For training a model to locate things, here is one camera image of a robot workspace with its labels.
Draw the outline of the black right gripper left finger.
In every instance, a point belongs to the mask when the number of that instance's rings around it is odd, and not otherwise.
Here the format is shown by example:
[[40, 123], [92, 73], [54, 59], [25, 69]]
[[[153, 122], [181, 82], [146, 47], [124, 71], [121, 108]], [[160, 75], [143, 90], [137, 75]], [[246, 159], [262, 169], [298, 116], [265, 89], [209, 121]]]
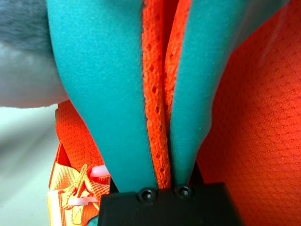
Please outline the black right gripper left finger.
[[116, 187], [112, 177], [110, 177], [110, 190], [109, 190], [109, 194], [114, 194], [114, 193], [119, 193], [118, 188]]

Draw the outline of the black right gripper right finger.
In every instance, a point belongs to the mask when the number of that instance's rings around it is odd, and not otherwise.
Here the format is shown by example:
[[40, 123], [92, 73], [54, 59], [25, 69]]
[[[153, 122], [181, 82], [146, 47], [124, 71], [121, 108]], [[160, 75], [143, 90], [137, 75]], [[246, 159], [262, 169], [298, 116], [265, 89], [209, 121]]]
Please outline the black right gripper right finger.
[[194, 167], [193, 167], [193, 171], [189, 180], [189, 185], [190, 186], [203, 186], [204, 180], [203, 177], [201, 175], [200, 169], [198, 167], [197, 162], [195, 162]]

